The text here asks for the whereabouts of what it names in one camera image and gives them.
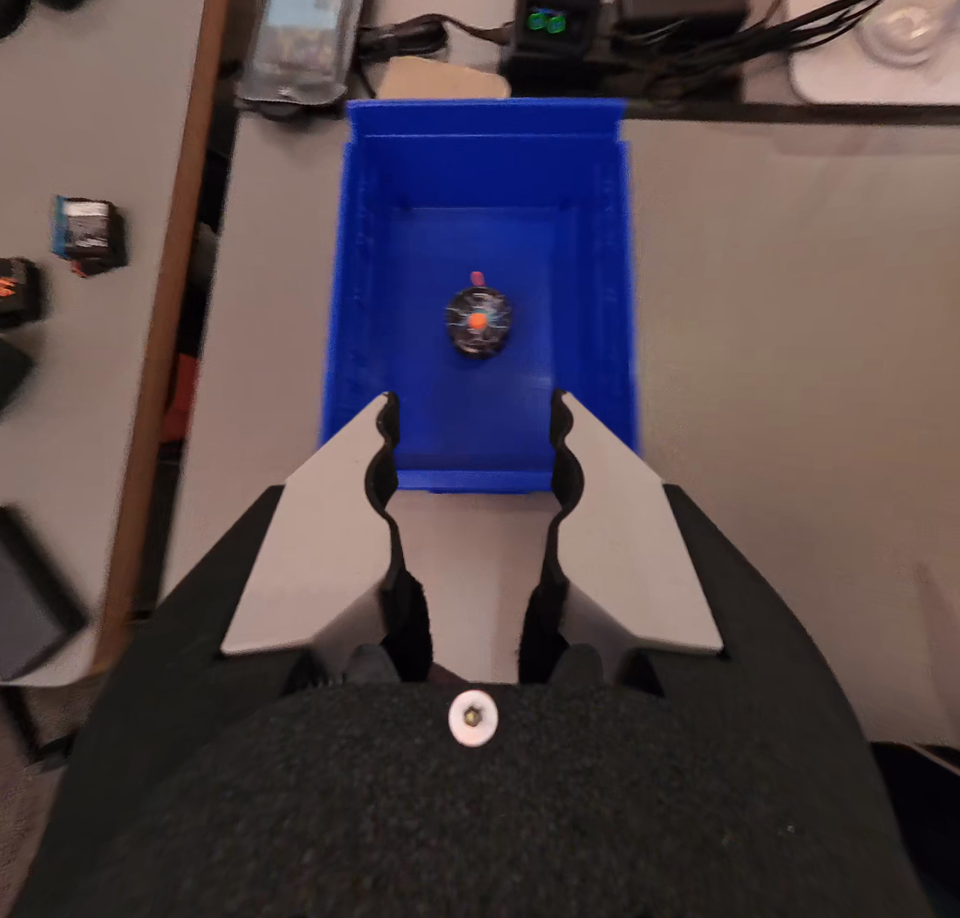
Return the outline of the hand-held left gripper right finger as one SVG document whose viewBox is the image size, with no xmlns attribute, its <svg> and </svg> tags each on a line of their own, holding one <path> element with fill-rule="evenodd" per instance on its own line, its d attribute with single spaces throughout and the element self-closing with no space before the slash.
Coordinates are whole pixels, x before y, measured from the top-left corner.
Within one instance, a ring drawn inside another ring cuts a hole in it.
<svg viewBox="0 0 960 918">
<path fill-rule="evenodd" d="M 617 683 L 639 652 L 715 656 L 724 641 L 663 480 L 571 392 L 551 396 L 544 541 L 517 650 L 520 683 L 547 683 L 586 647 Z"/>
</svg>

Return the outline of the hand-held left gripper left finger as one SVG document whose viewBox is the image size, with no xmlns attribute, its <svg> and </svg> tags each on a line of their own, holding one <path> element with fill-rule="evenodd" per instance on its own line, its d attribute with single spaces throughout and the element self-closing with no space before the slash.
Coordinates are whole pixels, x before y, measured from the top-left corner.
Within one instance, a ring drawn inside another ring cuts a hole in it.
<svg viewBox="0 0 960 918">
<path fill-rule="evenodd" d="M 401 404 L 370 401 L 285 481 L 220 650 L 305 650 L 336 677 L 377 646 L 400 680 L 425 682 L 433 644 L 423 585 L 409 571 L 388 504 Z"/>
</svg>

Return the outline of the dark blue lightning print yo-yo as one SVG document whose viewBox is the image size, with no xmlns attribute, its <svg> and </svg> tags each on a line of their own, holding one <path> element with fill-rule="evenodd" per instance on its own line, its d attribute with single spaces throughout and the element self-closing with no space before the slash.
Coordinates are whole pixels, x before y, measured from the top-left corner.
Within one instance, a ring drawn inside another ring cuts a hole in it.
<svg viewBox="0 0 960 918">
<path fill-rule="evenodd" d="M 455 352 L 472 360 L 488 360 L 498 355 L 506 345 L 513 324 L 511 300 L 486 285 L 458 291 L 449 300 L 443 315 Z"/>
</svg>

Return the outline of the blue plastic bin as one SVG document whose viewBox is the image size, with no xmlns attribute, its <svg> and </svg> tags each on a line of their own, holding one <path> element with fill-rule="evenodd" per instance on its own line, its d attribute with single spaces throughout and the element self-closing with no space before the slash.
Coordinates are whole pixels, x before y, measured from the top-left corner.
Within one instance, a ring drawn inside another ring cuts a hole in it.
<svg viewBox="0 0 960 918">
<path fill-rule="evenodd" d="M 400 403 L 404 491 L 549 489 L 551 397 L 640 448 L 630 150 L 617 99 L 348 106 L 319 441 Z M 457 353 L 445 309 L 511 301 L 504 348 Z"/>
</svg>

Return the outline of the dark tablet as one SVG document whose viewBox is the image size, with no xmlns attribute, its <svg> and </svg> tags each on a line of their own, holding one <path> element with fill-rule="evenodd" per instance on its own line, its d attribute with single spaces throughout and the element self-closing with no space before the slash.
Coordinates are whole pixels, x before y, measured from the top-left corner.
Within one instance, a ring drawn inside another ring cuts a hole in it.
<svg viewBox="0 0 960 918">
<path fill-rule="evenodd" d="M 1 680 L 43 666 L 89 624 L 66 576 L 17 508 L 1 508 Z"/>
</svg>

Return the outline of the person's dark pants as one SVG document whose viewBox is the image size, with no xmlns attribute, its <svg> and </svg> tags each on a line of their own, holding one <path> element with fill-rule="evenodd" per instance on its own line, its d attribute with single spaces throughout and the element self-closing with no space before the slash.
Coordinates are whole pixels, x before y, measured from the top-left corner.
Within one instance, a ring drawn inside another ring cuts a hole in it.
<svg viewBox="0 0 960 918">
<path fill-rule="evenodd" d="M 959 915 L 959 751 L 873 742 L 908 855 L 936 916 Z"/>
</svg>

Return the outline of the blue and black battery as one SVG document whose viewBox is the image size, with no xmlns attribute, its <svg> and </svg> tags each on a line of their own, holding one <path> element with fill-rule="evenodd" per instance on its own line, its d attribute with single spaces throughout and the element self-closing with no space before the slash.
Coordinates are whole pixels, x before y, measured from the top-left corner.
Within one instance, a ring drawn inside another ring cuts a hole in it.
<svg viewBox="0 0 960 918">
<path fill-rule="evenodd" d="M 110 201 L 56 195 L 50 248 L 81 279 L 114 272 L 129 264 L 126 219 Z"/>
</svg>

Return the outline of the black battery with orange mark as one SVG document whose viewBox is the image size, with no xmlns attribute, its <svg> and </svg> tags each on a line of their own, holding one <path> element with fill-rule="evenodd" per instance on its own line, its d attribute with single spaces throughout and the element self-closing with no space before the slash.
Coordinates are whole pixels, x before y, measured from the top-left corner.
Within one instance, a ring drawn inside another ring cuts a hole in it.
<svg viewBox="0 0 960 918">
<path fill-rule="evenodd" d="M 41 322 L 45 289 L 41 267 L 29 258 L 1 258 L 1 332 Z"/>
</svg>

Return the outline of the grey table with wooden edge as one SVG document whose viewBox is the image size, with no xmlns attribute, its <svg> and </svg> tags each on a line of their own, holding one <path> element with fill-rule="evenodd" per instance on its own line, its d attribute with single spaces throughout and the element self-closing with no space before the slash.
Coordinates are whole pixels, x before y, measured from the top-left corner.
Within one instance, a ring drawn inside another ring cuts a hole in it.
<svg viewBox="0 0 960 918">
<path fill-rule="evenodd" d="M 15 686 L 56 688 L 122 653 L 141 566 L 229 0 L 34 8 L 2 41 L 2 256 L 44 271 L 36 365 L 2 413 L 1 500 L 87 623 Z M 56 196 L 112 202 L 126 267 L 51 251 Z"/>
</svg>

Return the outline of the white flat box device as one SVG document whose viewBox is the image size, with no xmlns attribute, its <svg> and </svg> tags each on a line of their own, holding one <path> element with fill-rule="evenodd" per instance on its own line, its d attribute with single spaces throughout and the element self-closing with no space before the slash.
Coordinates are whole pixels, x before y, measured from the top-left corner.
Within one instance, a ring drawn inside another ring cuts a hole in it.
<svg viewBox="0 0 960 918">
<path fill-rule="evenodd" d="M 785 0 L 784 12 L 796 19 L 833 1 Z M 819 105 L 958 106 L 959 15 L 958 32 L 945 52 L 917 68 L 891 67 L 869 58 L 857 40 L 858 24 L 844 36 L 791 54 L 790 80 L 800 98 Z"/>
</svg>

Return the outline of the clear plastic packet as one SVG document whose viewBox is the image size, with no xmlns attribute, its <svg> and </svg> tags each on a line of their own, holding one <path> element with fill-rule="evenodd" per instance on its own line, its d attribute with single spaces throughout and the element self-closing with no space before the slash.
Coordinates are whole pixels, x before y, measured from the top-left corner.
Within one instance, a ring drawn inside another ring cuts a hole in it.
<svg viewBox="0 0 960 918">
<path fill-rule="evenodd" d="M 346 96 L 365 0 L 262 0 L 236 104 L 274 121 L 325 111 Z"/>
</svg>

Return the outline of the clear suction stand base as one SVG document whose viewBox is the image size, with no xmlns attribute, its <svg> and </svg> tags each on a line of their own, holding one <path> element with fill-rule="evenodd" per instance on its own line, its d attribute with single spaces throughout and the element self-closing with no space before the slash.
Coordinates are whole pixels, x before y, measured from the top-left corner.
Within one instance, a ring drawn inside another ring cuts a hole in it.
<svg viewBox="0 0 960 918">
<path fill-rule="evenodd" d="M 865 54 L 883 66 L 930 66 L 958 32 L 959 0 L 876 1 L 854 33 Z"/>
</svg>

